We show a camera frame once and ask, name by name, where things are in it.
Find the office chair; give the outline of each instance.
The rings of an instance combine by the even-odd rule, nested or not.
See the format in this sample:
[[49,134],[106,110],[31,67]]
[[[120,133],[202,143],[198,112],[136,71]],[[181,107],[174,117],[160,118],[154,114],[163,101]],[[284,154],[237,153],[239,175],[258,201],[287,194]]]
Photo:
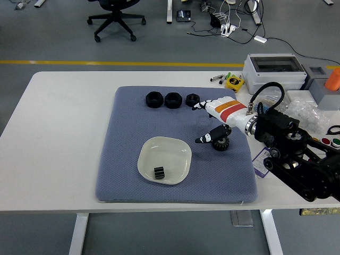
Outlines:
[[132,30],[125,24],[122,19],[142,19],[142,25],[147,21],[144,15],[125,14],[121,10],[131,7],[139,2],[139,0],[88,0],[89,2],[99,1],[101,8],[111,11],[112,13],[89,16],[87,24],[92,25],[92,20],[106,19],[104,23],[95,32],[95,41],[100,42],[98,34],[103,31],[112,22],[118,22],[127,32],[130,33],[131,41],[136,41],[136,36],[133,35]]

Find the black ring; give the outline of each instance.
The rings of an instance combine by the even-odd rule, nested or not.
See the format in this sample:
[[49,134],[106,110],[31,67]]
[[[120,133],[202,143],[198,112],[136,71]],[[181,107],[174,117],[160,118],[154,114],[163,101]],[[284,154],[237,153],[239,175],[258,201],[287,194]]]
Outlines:
[[163,96],[157,91],[148,93],[145,97],[145,100],[150,108],[158,108],[164,102]]
[[170,92],[165,96],[164,102],[169,109],[177,109],[182,104],[182,97],[177,92]]
[[186,96],[185,104],[194,107],[196,104],[200,102],[200,96],[196,94],[189,94]]
[[328,131],[327,131],[327,134],[340,134],[340,131],[336,131],[336,132],[332,132],[331,129],[335,129],[335,128],[339,128],[340,129],[340,125],[334,125],[334,126],[331,126]]

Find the orange cup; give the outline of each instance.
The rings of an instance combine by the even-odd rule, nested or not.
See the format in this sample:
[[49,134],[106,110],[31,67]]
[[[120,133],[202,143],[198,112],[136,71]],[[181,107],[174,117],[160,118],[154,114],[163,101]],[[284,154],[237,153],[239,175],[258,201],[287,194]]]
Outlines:
[[340,88],[340,68],[332,71],[325,83],[325,87],[331,91],[337,91]]

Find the gray box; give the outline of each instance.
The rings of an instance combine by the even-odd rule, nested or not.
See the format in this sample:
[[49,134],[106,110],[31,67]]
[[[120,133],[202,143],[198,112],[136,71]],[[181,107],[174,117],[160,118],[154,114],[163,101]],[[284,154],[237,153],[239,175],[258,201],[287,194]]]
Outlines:
[[309,92],[320,110],[337,111],[340,109],[340,89],[331,91],[325,88],[327,79],[314,79]]
[[267,82],[278,82],[285,90],[299,90],[307,77],[294,54],[248,54],[242,75],[249,94]]
[[300,90],[308,90],[314,79],[328,79],[331,73],[329,70],[326,68],[323,69],[321,66],[302,65],[302,67],[305,70],[307,77]]

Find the yellow tape measure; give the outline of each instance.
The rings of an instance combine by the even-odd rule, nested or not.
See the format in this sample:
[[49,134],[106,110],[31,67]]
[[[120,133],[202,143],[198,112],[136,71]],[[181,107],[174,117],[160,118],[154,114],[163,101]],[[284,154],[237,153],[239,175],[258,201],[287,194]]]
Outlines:
[[225,83],[225,87],[227,89],[232,89],[235,92],[238,92],[239,89],[242,87],[242,85],[244,84],[244,80],[242,80],[241,78],[232,76],[229,77]]

